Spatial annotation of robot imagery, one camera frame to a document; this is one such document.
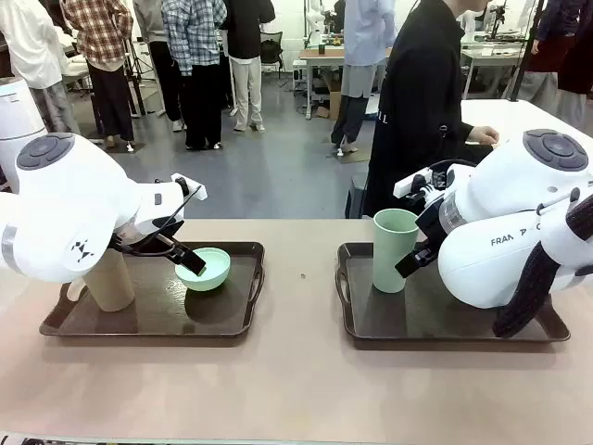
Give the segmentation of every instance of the plaid shirt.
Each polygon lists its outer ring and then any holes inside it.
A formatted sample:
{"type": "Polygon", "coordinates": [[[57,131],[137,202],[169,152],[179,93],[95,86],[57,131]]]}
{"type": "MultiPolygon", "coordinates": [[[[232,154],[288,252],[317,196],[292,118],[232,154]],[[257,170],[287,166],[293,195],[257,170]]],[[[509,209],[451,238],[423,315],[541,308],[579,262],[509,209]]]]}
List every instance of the plaid shirt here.
{"type": "Polygon", "coordinates": [[[183,76],[194,65],[217,65],[217,28],[226,19],[223,0],[164,0],[162,6],[169,50],[183,76]]]}
{"type": "Polygon", "coordinates": [[[123,41],[132,37],[133,18],[120,0],[61,0],[64,17],[78,34],[78,50],[90,61],[119,62],[123,41]]]}

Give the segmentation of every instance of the desk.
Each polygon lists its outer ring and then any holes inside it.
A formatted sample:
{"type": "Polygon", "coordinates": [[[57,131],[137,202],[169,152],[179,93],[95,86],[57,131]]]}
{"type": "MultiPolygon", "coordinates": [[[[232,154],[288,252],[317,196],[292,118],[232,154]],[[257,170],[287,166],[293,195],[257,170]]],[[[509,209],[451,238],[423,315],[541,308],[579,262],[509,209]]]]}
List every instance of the desk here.
{"type": "Polygon", "coordinates": [[[198,238],[266,248],[266,282],[244,343],[44,338],[37,329],[58,286],[31,283],[0,316],[2,428],[119,443],[551,445],[593,437],[590,291],[555,298],[573,333],[565,344],[360,351],[344,332],[334,270],[338,246],[372,240],[371,221],[187,222],[180,239],[198,238]]]}
{"type": "MultiPolygon", "coordinates": [[[[307,114],[311,119],[311,91],[313,81],[313,68],[315,67],[342,67],[344,66],[344,49],[325,48],[325,54],[319,54],[318,49],[305,49],[299,58],[307,62],[307,114]]],[[[391,48],[385,50],[385,58],[391,55],[391,48]]]]}
{"type": "MultiPolygon", "coordinates": [[[[498,46],[495,46],[495,51],[500,51],[498,46]]],[[[521,63],[524,51],[521,49],[514,54],[491,54],[485,56],[482,54],[482,49],[462,49],[461,54],[469,58],[472,62],[470,64],[470,71],[467,74],[467,81],[465,82],[465,89],[463,90],[463,98],[467,99],[470,91],[470,83],[472,81],[473,69],[477,67],[513,67],[521,63]]],[[[497,74],[495,81],[492,82],[490,90],[496,89],[500,83],[500,73],[497,74]]]]}

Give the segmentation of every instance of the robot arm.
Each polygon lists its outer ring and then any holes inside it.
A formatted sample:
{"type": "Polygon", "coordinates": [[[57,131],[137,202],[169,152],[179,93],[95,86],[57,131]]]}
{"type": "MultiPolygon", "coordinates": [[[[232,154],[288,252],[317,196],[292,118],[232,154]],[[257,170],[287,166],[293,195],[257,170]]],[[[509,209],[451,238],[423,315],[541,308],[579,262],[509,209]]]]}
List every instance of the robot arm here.
{"type": "Polygon", "coordinates": [[[0,267],[49,282],[88,273],[107,248],[163,256],[200,273],[205,263],[172,236],[206,188],[180,174],[138,184],[81,136],[34,139],[16,161],[19,194],[0,194],[0,267]]]}
{"type": "Polygon", "coordinates": [[[397,269],[408,276],[438,257],[448,290],[478,308],[506,306],[494,330],[514,335],[550,290],[589,279],[593,188],[587,167],[587,153],[574,139],[535,130],[476,168],[452,165],[445,190],[435,186],[431,169],[400,181],[394,195],[425,201],[417,223],[427,239],[397,269]]]}

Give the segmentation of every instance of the person's hand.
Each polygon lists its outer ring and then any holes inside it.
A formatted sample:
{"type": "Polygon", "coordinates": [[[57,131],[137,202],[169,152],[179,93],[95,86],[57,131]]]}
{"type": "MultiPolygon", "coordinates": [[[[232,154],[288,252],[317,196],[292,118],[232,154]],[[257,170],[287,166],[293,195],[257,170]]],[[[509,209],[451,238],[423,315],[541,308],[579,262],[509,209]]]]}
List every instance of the person's hand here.
{"type": "Polygon", "coordinates": [[[494,128],[486,126],[473,127],[467,140],[469,142],[493,146],[498,143],[498,138],[498,132],[494,128]]]}
{"type": "Polygon", "coordinates": [[[534,56],[539,53],[539,41],[534,40],[534,45],[531,47],[531,54],[534,56]]]}

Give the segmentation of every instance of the chair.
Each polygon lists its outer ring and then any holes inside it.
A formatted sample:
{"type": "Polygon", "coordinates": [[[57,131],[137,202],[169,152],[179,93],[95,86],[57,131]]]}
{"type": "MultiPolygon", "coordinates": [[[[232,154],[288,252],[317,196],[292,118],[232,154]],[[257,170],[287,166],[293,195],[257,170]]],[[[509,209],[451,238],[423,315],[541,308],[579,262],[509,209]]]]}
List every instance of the chair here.
{"type": "Polygon", "coordinates": [[[275,66],[278,63],[278,79],[280,79],[281,71],[284,69],[282,35],[282,31],[261,33],[261,64],[275,66]]]}

